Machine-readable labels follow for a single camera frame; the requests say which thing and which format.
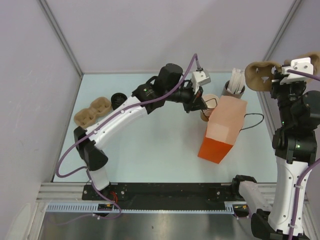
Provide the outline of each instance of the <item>stack of paper cups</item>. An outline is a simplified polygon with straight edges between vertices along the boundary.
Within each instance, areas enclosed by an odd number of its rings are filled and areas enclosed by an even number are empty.
[[[210,115],[218,105],[219,98],[214,94],[206,94],[206,95],[203,95],[202,98],[205,101],[207,108],[204,110],[201,110],[200,117],[203,121],[208,122]]]

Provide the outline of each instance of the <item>orange bag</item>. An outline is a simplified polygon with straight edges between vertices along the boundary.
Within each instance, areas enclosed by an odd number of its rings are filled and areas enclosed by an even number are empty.
[[[198,157],[220,163],[236,142],[245,122],[247,101],[222,96],[209,117]]]

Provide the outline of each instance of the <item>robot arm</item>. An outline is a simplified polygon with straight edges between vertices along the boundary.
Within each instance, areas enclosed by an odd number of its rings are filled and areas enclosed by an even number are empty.
[[[191,80],[184,81],[168,98],[143,104],[144,102],[158,99],[172,90],[178,84],[182,74],[183,70],[180,66],[172,63],[167,64],[160,70],[158,76],[153,76],[146,83],[138,86],[132,92],[132,96],[114,112],[87,129],[79,126],[74,130],[75,142],[94,132],[76,148],[80,157],[86,163],[92,181],[99,191],[110,183],[105,167],[108,157],[102,149],[114,134],[133,121],[147,116],[155,109],[162,107],[165,101],[182,103],[187,113],[207,107],[202,99],[203,89],[201,86],[209,83],[211,79],[208,72],[203,71],[203,69],[193,72]]]
[[[306,89],[306,77],[290,73],[297,70],[313,74],[309,57],[294,59],[290,65],[275,72],[270,94],[277,99],[282,127],[272,140],[277,163],[277,185],[271,207],[259,192],[256,183],[241,182],[239,193],[252,213],[251,230],[256,238],[264,240],[288,239],[290,231],[295,240],[308,239],[304,235],[302,213],[309,174],[300,185],[299,177],[316,160],[317,142],[314,129],[320,124],[319,91]],[[296,188],[299,195],[295,197]],[[292,226],[294,205],[297,204],[296,221]]]

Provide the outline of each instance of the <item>purple cable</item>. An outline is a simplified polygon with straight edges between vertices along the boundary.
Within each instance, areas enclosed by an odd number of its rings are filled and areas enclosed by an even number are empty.
[[[250,219],[250,215],[248,214],[247,216],[238,216],[237,214],[233,215],[237,220],[239,219]]]
[[[320,164],[320,158],[317,161],[315,161],[312,165],[310,165],[306,170],[303,171],[303,173],[299,176],[298,181],[296,182],[296,186],[301,186],[301,183],[304,180],[305,176],[318,164]],[[299,204],[299,193],[300,193],[300,188],[296,187],[294,192],[291,226],[295,226],[296,224],[298,204]],[[293,235],[294,235],[294,228],[290,227],[288,240],[292,240]]]
[[[149,100],[149,101],[143,101],[143,102],[138,102],[138,103],[135,103],[135,104],[132,104],[132,105],[129,105],[129,106],[126,106],[124,107],[122,110],[123,111],[126,111],[130,108],[133,108],[133,107],[136,107],[136,106],[140,106],[140,105],[146,105],[146,104],[152,104],[154,102],[158,102],[158,101],[161,101],[163,99],[166,99],[167,97],[169,97],[172,93],[174,93],[174,91],[176,91],[180,86],[181,84],[184,82],[184,80],[186,79],[188,73],[190,72],[190,69],[192,67],[192,64],[194,63],[194,61],[198,61],[198,55],[195,53],[193,56],[192,56],[192,59],[189,63],[189,66],[187,67],[183,77],[180,79],[180,81],[177,83],[176,86],[174,86],[174,88],[172,88],[169,92],[167,92],[165,95],[161,96],[161,97],[158,97],[156,99],[153,99],[153,100]],[[77,145],[79,145],[80,143],[82,143],[84,140],[88,139],[90,136],[92,136],[95,131],[98,131],[100,130],[104,125],[106,125],[108,122],[110,122],[112,119],[114,119],[116,116],[118,116],[122,111],[118,111],[116,112],[114,115],[112,115],[111,117],[109,117],[108,119],[106,119],[103,123],[101,123],[95,130],[93,130],[92,132],[90,132],[88,135],[84,136],[83,138],[81,138],[80,140],[78,140],[77,142],[75,142],[71,147],[69,147],[65,153],[62,155],[62,157],[60,158],[60,160],[58,161],[57,165],[56,165],[56,171],[55,171],[55,174],[59,177],[59,178],[67,178],[69,177],[70,175],[72,174],[75,174],[76,172],[82,170],[82,169],[87,169],[86,166],[81,166],[75,170],[73,170],[72,172],[69,172],[67,174],[64,174],[64,175],[61,175],[59,173],[59,169],[60,169],[60,166],[63,162],[63,160],[66,158],[66,156],[68,155],[68,153],[70,153],[70,151],[75,148]]]
[[[103,195],[99,192],[99,190],[96,188],[96,186],[95,186],[95,184],[94,184],[94,182],[92,181],[92,178],[91,178],[91,176],[90,176],[89,170],[86,170],[86,174],[88,175],[88,178],[89,178],[89,180],[91,181],[91,185],[92,185],[93,189],[96,191],[96,193],[97,193],[101,198],[103,198],[104,200],[112,203],[112,202],[113,202],[112,200],[110,200],[109,198],[103,196]],[[76,217],[76,218],[74,218],[74,219],[71,219],[71,220],[69,220],[69,221],[62,222],[62,223],[52,222],[52,221],[49,219],[49,217],[47,218],[47,221],[48,221],[49,223],[51,223],[51,224],[56,225],[56,226],[63,226],[63,225],[67,225],[67,224],[73,223],[74,221],[77,221],[78,219],[82,219],[82,218],[89,217],[89,216],[97,217],[97,218],[99,218],[99,219],[106,219],[106,220],[108,220],[108,219],[116,219],[116,218],[120,217],[120,215],[122,214],[122,209],[120,208],[120,206],[119,206],[116,202],[114,202],[113,205],[116,206],[117,209],[119,209],[119,213],[118,213],[117,215],[111,216],[111,217],[100,216],[100,215],[96,215],[95,213],[88,213],[88,214],[84,214],[84,215],[78,216],[78,217]]]
[[[298,74],[298,75],[304,76],[306,78],[310,78],[310,79],[314,79],[314,80],[320,81],[320,76],[312,75],[312,74],[305,73],[305,72],[302,72],[302,71],[296,71],[296,70],[289,69],[287,72],[288,73],[292,73],[292,74]]]
[[[91,185],[92,185],[93,189],[96,191],[96,193],[97,193],[101,198],[103,198],[104,200],[112,203],[112,202],[113,202],[112,200],[110,200],[109,198],[103,196],[103,195],[99,192],[99,190],[96,188],[94,182],[92,181],[92,178],[91,178],[91,176],[90,176],[90,173],[89,173],[89,170],[88,170],[88,169],[86,170],[86,174],[88,175],[88,178],[89,178],[89,180],[91,181]],[[102,219],[116,219],[116,218],[120,217],[120,215],[121,215],[121,213],[122,213],[122,209],[119,207],[119,205],[118,205],[116,202],[114,202],[113,205],[115,205],[116,208],[119,209],[119,213],[118,213],[117,215],[111,216],[111,217],[105,217],[105,216],[102,217],[102,216],[100,216],[100,218],[102,218]]]
[[[248,210],[249,210],[249,217],[252,218],[252,212],[250,211],[250,208]]]
[[[74,219],[71,219],[71,220],[69,220],[69,221],[61,222],[61,223],[55,223],[55,222],[51,221],[49,217],[47,217],[46,220],[47,220],[49,223],[53,224],[53,225],[63,226],[63,225],[70,224],[70,223],[72,223],[72,222],[74,222],[74,221],[77,221],[78,219],[82,219],[82,218],[84,218],[84,217],[89,217],[89,216],[92,216],[92,217],[93,217],[93,214],[94,214],[94,213],[84,214],[84,215],[78,216],[78,217],[76,217],[76,218],[74,218]]]

